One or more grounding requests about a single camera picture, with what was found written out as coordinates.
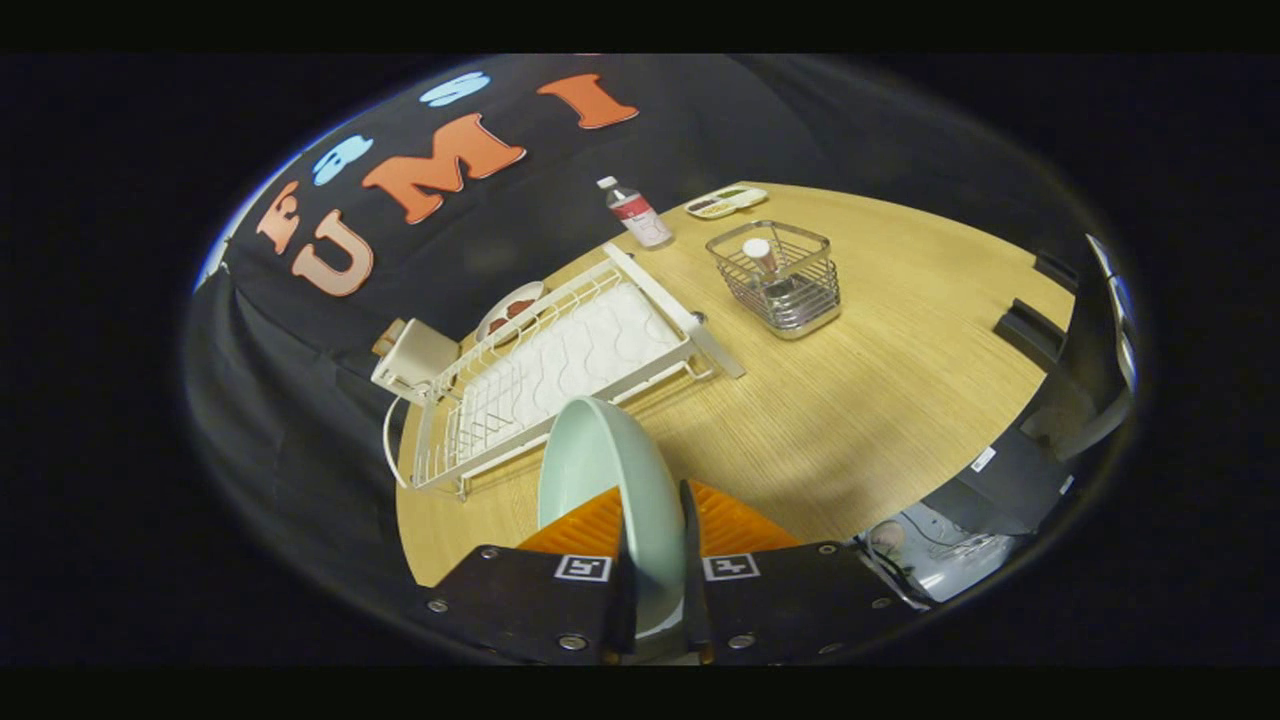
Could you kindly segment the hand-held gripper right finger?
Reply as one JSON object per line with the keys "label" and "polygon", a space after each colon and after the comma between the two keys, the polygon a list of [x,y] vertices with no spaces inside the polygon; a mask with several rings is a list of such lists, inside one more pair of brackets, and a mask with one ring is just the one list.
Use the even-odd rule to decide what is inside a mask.
{"label": "hand-held gripper right finger", "polygon": [[861,659],[931,602],[863,541],[803,543],[755,509],[682,480],[684,632],[701,664],[804,666]]}

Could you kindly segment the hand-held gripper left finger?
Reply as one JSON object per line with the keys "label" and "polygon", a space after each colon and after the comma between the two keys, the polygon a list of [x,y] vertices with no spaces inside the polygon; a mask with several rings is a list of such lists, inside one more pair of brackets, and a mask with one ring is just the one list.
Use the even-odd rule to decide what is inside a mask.
{"label": "hand-held gripper left finger", "polygon": [[410,602],[411,623],[502,664],[616,665],[636,648],[637,575],[618,487],[522,544],[481,544]]}

